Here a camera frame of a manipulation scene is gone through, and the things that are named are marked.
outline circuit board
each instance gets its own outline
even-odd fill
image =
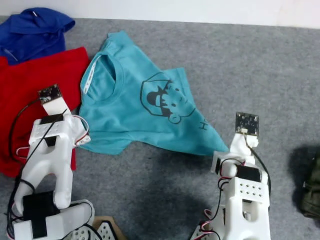
[[[259,116],[244,112],[235,114],[235,132],[238,134],[248,134],[258,136]]]
[[[38,91],[38,95],[42,104],[48,103],[62,96],[58,84]]]

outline gray carpet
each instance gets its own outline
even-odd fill
[[[77,19],[68,49],[92,58],[107,33],[127,31],[162,69],[185,67],[197,104],[229,145],[235,112],[258,114],[256,149],[272,180],[273,240],[316,240],[320,223],[297,210],[308,164],[320,146],[320,30],[205,23]],[[211,158],[135,142],[111,156],[77,149],[73,199],[114,216],[130,240],[187,240],[218,202]],[[53,188],[45,179],[40,190]],[[0,175],[0,210],[13,179]],[[0,239],[6,218],[0,215]]]

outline blue cloth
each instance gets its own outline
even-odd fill
[[[11,15],[0,25],[0,56],[14,65],[65,51],[64,33],[75,24],[67,15],[44,7]]]
[[[197,110],[184,69],[162,71],[123,31],[108,35],[80,87],[84,149],[115,155],[140,141],[197,155],[228,150]]]

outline olive green bag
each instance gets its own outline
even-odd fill
[[[305,217],[320,219],[320,152],[317,152],[309,178],[304,182],[305,192],[301,211]]]

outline white wall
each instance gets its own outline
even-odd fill
[[[0,0],[0,15],[30,7],[74,18],[320,28],[320,0]]]

